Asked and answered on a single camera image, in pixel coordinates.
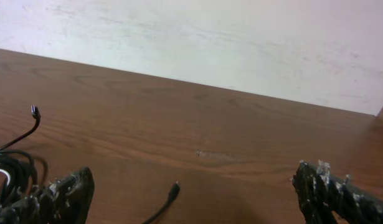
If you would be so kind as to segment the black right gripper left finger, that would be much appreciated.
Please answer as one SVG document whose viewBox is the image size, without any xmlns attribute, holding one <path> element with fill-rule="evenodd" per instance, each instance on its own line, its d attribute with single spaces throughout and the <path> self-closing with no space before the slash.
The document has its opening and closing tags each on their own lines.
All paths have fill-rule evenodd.
<svg viewBox="0 0 383 224">
<path fill-rule="evenodd" d="M 0 224 L 84 224 L 94 190 L 92 172 L 83 167 L 48 186 L 36 186 L 30 195 L 0 207 Z"/>
</svg>

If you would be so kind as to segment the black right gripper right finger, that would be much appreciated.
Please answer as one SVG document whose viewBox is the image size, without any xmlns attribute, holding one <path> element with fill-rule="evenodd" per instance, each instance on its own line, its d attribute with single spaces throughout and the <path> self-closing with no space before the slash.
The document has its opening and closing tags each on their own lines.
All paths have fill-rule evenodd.
<svg viewBox="0 0 383 224">
<path fill-rule="evenodd" d="M 347 223 L 383 224 L 383 200 L 351 184 L 349 175 L 332 175 L 327 162 L 300 161 L 291 181 L 307 224 L 337 223 L 335 215 Z"/>
</svg>

